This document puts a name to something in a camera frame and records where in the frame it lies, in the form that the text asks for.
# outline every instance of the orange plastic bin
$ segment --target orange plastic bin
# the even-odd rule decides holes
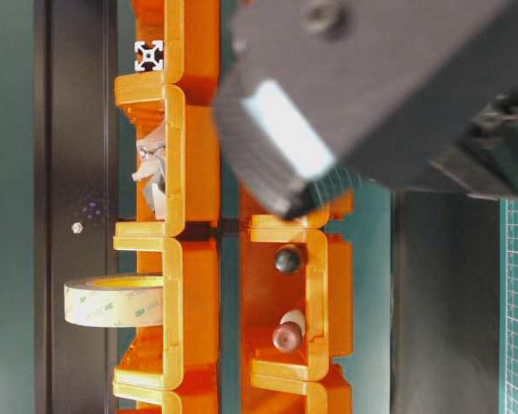
[[[158,404],[164,390],[178,388],[184,375],[218,360],[218,259],[214,240],[178,241],[131,233],[118,223],[115,250],[139,252],[140,273],[162,273],[163,325],[139,329],[115,368],[114,390],[138,386]]]
[[[117,386],[115,395],[136,400],[136,410],[120,410],[119,414],[184,414],[199,412],[216,414],[218,410],[218,389],[216,369],[193,371],[186,374],[186,379],[174,391],[164,391],[161,401],[155,404],[149,400],[147,390],[138,386]]]
[[[163,41],[163,71],[123,77],[160,78],[179,85],[195,105],[208,105],[215,95],[220,71],[219,0],[132,0],[136,40],[148,45]]]
[[[299,247],[306,265],[282,274],[274,266],[285,244]],[[352,249],[318,229],[245,229],[240,236],[242,363],[252,375],[318,381],[331,358],[353,352]],[[304,310],[306,335],[292,354],[272,344],[281,316]]]
[[[319,382],[252,375],[242,390],[242,412],[252,414],[351,414],[352,389],[338,365]]]
[[[328,224],[329,220],[342,220],[346,214],[352,213],[354,208],[353,201],[353,194],[347,193],[318,211],[297,220],[286,222],[269,214],[245,187],[240,186],[240,219],[245,226],[253,228],[302,227],[320,229]]]
[[[164,85],[153,76],[117,78],[115,99],[135,125],[138,139],[165,118],[166,217],[155,220],[141,194],[147,183],[142,180],[138,183],[137,221],[148,223],[131,224],[132,233],[175,236],[186,222],[215,227],[220,215],[220,148],[210,108],[188,105],[180,88]]]

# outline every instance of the double-sided tape roll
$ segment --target double-sided tape roll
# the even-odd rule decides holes
[[[66,321],[101,328],[163,323],[163,277],[119,275],[65,283]]]

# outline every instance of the brown knob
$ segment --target brown knob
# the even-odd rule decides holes
[[[272,342],[278,351],[288,354],[299,349],[303,342],[303,333],[294,322],[282,323],[274,329]]]

